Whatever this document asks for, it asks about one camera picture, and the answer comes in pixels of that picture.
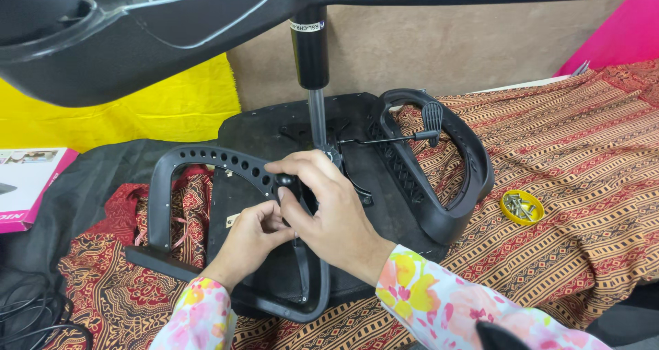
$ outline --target floral shirt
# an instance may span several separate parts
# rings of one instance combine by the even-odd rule
[[[597,338],[567,329],[548,314],[523,308],[493,289],[464,281],[401,245],[384,265],[375,294],[383,308],[429,349],[482,349],[477,321],[508,329],[531,349],[609,349]],[[228,349],[236,321],[230,305],[224,287],[211,279],[194,279],[151,349]]]

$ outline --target hand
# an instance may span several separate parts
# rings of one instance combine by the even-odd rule
[[[229,293],[236,284],[254,273],[268,253],[295,236],[284,225],[276,201],[246,208],[236,219],[218,255],[199,275],[224,286]]]
[[[279,188],[281,213],[300,238],[321,259],[375,287],[396,245],[378,235],[352,183],[325,153],[292,153],[268,163],[266,171],[297,175],[316,195],[318,211],[312,217],[288,188]]]

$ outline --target cylinder label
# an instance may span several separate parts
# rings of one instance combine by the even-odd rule
[[[291,28],[298,32],[316,32],[325,28],[324,20],[314,24],[297,24],[292,20],[289,20],[289,22],[291,22]]]

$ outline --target yellow cloth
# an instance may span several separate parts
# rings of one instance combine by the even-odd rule
[[[68,147],[149,138],[198,142],[240,113],[225,54],[114,102],[63,108],[29,98],[0,80],[0,148]]]

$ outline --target pink box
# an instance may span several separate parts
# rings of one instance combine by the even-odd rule
[[[0,233],[32,227],[45,190],[76,157],[68,148],[0,150]]]

